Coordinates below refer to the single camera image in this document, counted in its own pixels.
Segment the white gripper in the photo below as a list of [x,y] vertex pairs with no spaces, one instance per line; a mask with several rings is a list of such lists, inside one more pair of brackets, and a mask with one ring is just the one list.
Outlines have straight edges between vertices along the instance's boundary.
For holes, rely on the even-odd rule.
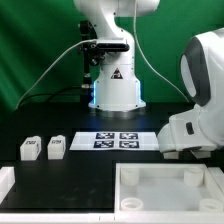
[[199,158],[210,156],[210,152],[224,146],[209,137],[202,129],[199,111],[187,111],[173,115],[157,135],[159,150],[164,157],[174,159],[181,151],[195,151]]

